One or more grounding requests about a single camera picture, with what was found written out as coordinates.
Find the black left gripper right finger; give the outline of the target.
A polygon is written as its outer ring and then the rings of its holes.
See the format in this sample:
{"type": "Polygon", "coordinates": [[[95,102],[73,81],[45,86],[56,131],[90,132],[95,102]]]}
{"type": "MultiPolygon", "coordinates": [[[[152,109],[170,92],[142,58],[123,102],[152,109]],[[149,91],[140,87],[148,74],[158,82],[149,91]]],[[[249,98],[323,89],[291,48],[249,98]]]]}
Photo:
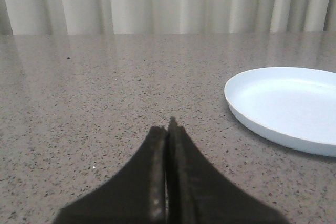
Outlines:
{"type": "Polygon", "coordinates": [[[170,119],[167,139],[169,223],[287,223],[277,210],[222,175],[170,119]]]}

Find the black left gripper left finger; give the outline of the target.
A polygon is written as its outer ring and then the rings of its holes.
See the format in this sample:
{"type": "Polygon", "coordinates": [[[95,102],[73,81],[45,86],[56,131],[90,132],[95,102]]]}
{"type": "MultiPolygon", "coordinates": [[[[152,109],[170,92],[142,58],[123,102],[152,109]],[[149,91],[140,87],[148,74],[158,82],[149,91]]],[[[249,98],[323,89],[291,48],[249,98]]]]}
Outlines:
{"type": "Polygon", "coordinates": [[[110,180],[64,207],[55,223],[165,223],[167,130],[150,128],[144,142],[110,180]]]}

